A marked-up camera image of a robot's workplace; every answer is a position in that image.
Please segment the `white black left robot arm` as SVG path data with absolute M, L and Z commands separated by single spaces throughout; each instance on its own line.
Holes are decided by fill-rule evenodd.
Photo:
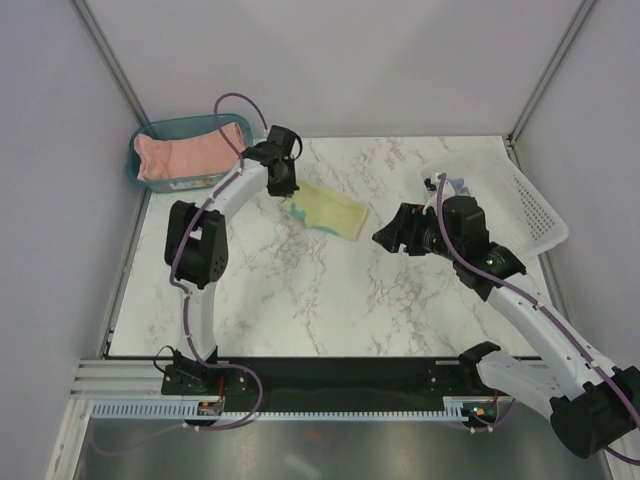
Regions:
M 169 282 L 182 300 L 182 339 L 178 351 L 192 360 L 184 382 L 197 394 L 213 391 L 219 371 L 214 301 L 218 281 L 229 264 L 227 224 L 256 194 L 288 198 L 299 190 L 295 161 L 302 140 L 274 125 L 267 138 L 246 148 L 239 161 L 200 205 L 175 202 L 170 210 L 164 251 Z

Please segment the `pink towel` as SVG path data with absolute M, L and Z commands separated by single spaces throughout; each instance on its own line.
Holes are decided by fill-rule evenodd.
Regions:
M 141 160 L 137 178 L 144 181 L 221 174 L 238 160 L 219 130 L 181 140 L 154 140 L 140 133 L 133 147 Z

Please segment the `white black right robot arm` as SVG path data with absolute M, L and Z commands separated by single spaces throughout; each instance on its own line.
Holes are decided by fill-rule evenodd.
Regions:
M 485 212 L 474 198 L 454 196 L 437 206 L 403 203 L 372 239 L 389 253 L 451 261 L 461 283 L 506 318 L 547 367 L 537 371 L 483 342 L 459 357 L 462 390 L 480 394 L 490 388 L 523 403 L 580 458 L 609 451 L 638 429 L 638 368 L 616 366 L 546 304 L 525 265 L 490 239 Z

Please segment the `blue towel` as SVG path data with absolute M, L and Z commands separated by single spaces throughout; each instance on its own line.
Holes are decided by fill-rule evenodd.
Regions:
M 470 196 L 469 188 L 463 179 L 449 179 L 448 184 L 456 196 Z

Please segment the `yellow green towel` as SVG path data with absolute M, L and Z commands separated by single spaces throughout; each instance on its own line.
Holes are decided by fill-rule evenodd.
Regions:
M 282 208 L 308 228 L 356 241 L 368 207 L 322 186 L 299 181 L 299 189 L 282 202 Z

